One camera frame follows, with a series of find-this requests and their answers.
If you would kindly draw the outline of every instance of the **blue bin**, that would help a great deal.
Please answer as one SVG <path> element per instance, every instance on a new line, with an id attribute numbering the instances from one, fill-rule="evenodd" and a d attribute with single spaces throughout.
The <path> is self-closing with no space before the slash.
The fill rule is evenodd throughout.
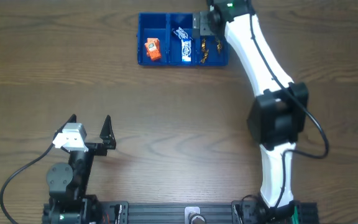
<path id="1" fill-rule="evenodd" d="M 171 66 L 225 66 L 229 61 L 229 45 L 226 40 L 221 40 L 223 49 L 218 53 L 217 42 L 213 36 L 201 36 L 193 39 L 191 43 L 191 62 L 181 61 L 181 40 L 172 34 L 172 29 L 181 27 L 190 36 L 192 35 L 193 14 L 192 13 L 150 13 L 139 14 L 139 30 L 137 33 L 137 61 L 139 65 L 171 65 Z M 162 58 L 152 61 L 146 55 L 144 44 L 147 38 L 158 38 Z M 201 63 L 204 53 L 201 51 L 201 40 L 206 39 L 208 58 Z"/>

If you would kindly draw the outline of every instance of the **wooden table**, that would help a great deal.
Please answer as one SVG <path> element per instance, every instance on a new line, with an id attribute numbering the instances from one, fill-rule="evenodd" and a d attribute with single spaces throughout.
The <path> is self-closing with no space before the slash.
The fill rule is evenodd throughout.
<path id="1" fill-rule="evenodd" d="M 281 66 L 310 90 L 310 111 L 332 150 L 294 156 L 297 200 L 322 223 L 358 222 L 358 1 L 259 0 L 262 30 Z M 259 148 L 247 130 L 253 101 L 234 51 L 225 68 L 143 68 L 137 15 L 193 12 L 205 1 L 0 0 L 0 188 L 38 157 L 72 113 L 97 141 L 107 114 L 118 149 L 97 157 L 88 193 L 129 202 L 231 202 L 256 194 Z M 323 143 L 307 122 L 299 149 Z M 40 223 L 53 150 L 7 187 L 19 223 Z M 0 223 L 7 223 L 0 209 Z"/>

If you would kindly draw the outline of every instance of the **black cable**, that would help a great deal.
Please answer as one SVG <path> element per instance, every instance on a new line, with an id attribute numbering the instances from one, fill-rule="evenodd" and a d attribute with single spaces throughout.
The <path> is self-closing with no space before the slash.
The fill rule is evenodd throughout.
<path id="1" fill-rule="evenodd" d="M 0 191 L 0 206 L 2 211 L 4 212 L 6 218 L 11 221 L 11 223 L 13 224 L 18 224 L 12 217 L 11 215 L 7 212 L 5 205 L 4 205 L 4 192 L 5 192 L 5 188 L 6 186 L 9 184 L 9 182 L 17 175 L 20 174 L 20 172 L 22 172 L 23 170 L 25 170 L 26 168 L 28 168 L 29 166 L 31 166 L 32 164 L 35 164 L 36 162 L 38 162 L 39 160 L 41 160 L 42 158 L 44 158 L 49 151 L 52 149 L 53 144 L 51 144 L 48 149 L 38 158 L 34 159 L 33 161 L 29 162 L 28 164 L 26 164 L 25 166 L 23 166 L 22 168 L 18 169 L 16 172 L 14 172 L 6 181 L 5 184 L 2 186 L 1 191 Z"/>
<path id="2" fill-rule="evenodd" d="M 252 9 L 252 3 L 251 3 L 252 0 L 248 0 L 248 3 L 249 3 L 249 9 Z M 324 154 L 320 155 L 320 156 L 316 156 L 316 155 L 312 155 L 312 154 L 309 154 L 307 152 L 302 152 L 302 151 L 299 151 L 299 150 L 293 150 L 293 149 L 287 149 L 283 152 L 282 154 L 282 162 L 283 162 L 283 185 L 282 185 L 282 188 L 281 188 L 281 191 L 280 191 L 280 196 L 278 197 L 278 200 L 277 200 L 277 203 L 276 205 L 274 206 L 274 209 L 273 210 L 276 210 L 278 208 L 278 205 L 280 204 L 280 201 L 283 197 L 283 194 L 284 194 L 284 189 L 285 189 L 285 179 L 286 179 L 286 173 L 285 173 L 285 154 L 288 153 L 288 152 L 292 152 L 292 153 L 296 153 L 296 154 L 299 154 L 301 156 L 305 156 L 305 157 L 309 157 L 309 158 L 312 158 L 312 159 L 324 159 L 325 157 L 327 157 L 328 153 L 329 153 L 329 141 L 327 139 L 327 136 L 323 130 L 323 128 L 321 127 L 320 123 L 317 121 L 317 119 L 298 101 L 298 99 L 296 99 L 281 83 L 280 83 L 280 80 L 278 80 L 277 76 L 273 73 L 273 70 L 270 68 L 270 65 L 269 63 L 266 61 L 266 58 L 265 56 L 263 55 L 259 45 L 258 45 L 258 42 L 256 41 L 256 38 L 255 38 L 255 34 L 254 34 L 254 26 L 253 26 L 253 23 L 252 23 L 252 14 L 250 13 L 249 14 L 249 20 L 250 20 L 250 31 L 251 31 L 251 39 L 254 41 L 254 44 L 260 54 L 260 57 L 262 58 L 262 60 L 264 61 L 266 67 L 267 67 L 267 70 L 270 72 L 272 78 L 277 82 L 277 84 L 279 85 L 279 87 L 284 91 L 284 93 L 297 105 L 297 107 L 299 107 L 308 117 L 309 119 L 311 120 L 311 122 L 317 127 L 318 131 L 320 132 L 320 135 L 324 141 L 324 148 L 325 148 L 325 151 L 324 151 Z"/>

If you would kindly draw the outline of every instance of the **tabletop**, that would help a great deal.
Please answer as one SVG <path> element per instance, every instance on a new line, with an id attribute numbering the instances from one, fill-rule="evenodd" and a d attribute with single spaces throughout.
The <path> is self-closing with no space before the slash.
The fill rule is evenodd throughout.
<path id="1" fill-rule="evenodd" d="M 358 222 L 358 1 L 259 0 L 265 38 L 310 91 L 331 153 L 294 155 L 295 199 L 317 202 L 321 223 Z M 107 114 L 117 150 L 94 159 L 88 193 L 102 201 L 231 202 L 256 194 L 260 149 L 247 129 L 254 100 L 238 56 L 209 68 L 137 64 L 140 12 L 196 12 L 204 0 L 0 0 L 0 189 L 38 157 L 71 114 L 97 141 Z M 309 121 L 298 148 L 323 151 Z M 40 223 L 53 150 L 7 186 L 19 223 Z M 0 208 L 0 223 L 8 223 Z"/>

